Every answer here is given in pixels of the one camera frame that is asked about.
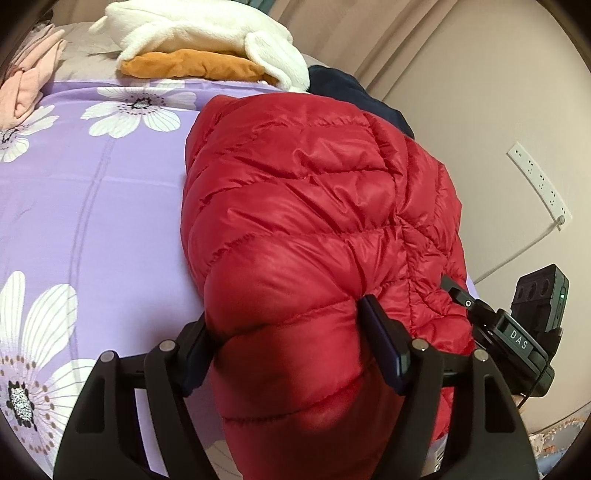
folded clothing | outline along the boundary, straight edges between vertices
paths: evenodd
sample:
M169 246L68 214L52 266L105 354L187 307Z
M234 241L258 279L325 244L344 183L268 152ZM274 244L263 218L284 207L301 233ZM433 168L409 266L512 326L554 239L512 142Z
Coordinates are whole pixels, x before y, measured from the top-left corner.
M48 25L27 37L18 50L0 87L0 129L17 127L31 115L66 47L63 36L63 30Z
M474 348L445 166L345 102L213 98L187 139L181 238L222 344L210 379L245 480L370 478L402 400L359 333L374 294L413 337ZM450 421L444 389L434 427Z
M235 55L183 48L172 53L150 52L132 60L124 60L121 73L132 77L175 78L201 77L207 80L264 80L275 85L277 80L253 61Z
M256 8L220 0L113 2L89 30L108 32L122 52L120 64L143 53L184 48L246 56L278 80L277 87L305 92L306 61L289 30Z
M309 93L352 103L361 110L380 116L414 140L414 133L402 113L373 98L352 75L322 65L312 65L308 71Z

navy blue cloth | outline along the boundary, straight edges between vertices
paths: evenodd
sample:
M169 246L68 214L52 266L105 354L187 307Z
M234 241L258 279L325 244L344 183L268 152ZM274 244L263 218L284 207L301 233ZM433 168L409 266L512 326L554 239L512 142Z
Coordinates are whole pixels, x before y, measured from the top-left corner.
M414 133L402 113L371 97L352 75L322 65L312 65L308 71L308 92L352 103L361 110L380 116L414 140Z

white cable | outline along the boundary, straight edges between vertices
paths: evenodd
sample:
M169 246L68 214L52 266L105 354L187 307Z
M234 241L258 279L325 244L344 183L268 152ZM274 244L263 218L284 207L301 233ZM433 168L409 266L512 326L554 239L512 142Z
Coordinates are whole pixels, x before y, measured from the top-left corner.
M499 271L501 268L503 268L505 265L510 264L511 262L513 262L513 260L515 260L516 258L518 258L520 255L524 254L525 252L527 252L530 248L536 246L537 244L539 244L544 238L546 238L549 234L551 234L554 229L560 225L564 225L564 222L566 221L566 218L564 218L563 215L560 215L558 217L558 219L550 226L548 227L544 233L542 233L542 235L540 235L538 238L536 238L532 243L530 243L529 245L523 247L521 250L519 250L515 255L509 257L507 260L505 260L502 264L497 265L495 268L489 270L488 272L486 272L484 275L482 275L481 277L477 278L476 281L474 282L474 285L478 285L482 280L485 280L486 278L490 277L493 273L496 273L497 271Z

pink cloth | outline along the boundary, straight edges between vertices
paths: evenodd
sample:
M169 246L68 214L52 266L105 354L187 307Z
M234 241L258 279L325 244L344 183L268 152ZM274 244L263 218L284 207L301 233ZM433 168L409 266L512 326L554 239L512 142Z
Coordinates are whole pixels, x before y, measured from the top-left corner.
M31 115L66 47L64 33L48 25L17 53L0 87L0 129L14 128Z

white fleece blanket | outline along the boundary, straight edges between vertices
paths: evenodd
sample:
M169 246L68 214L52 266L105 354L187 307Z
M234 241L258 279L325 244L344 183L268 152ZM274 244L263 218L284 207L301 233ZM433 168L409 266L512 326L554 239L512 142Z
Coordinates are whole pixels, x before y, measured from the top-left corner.
M306 61L289 30L256 8L231 0L114 2L89 31L111 36L122 49L119 63L150 51L232 51L264 67L282 90L305 92L310 86Z

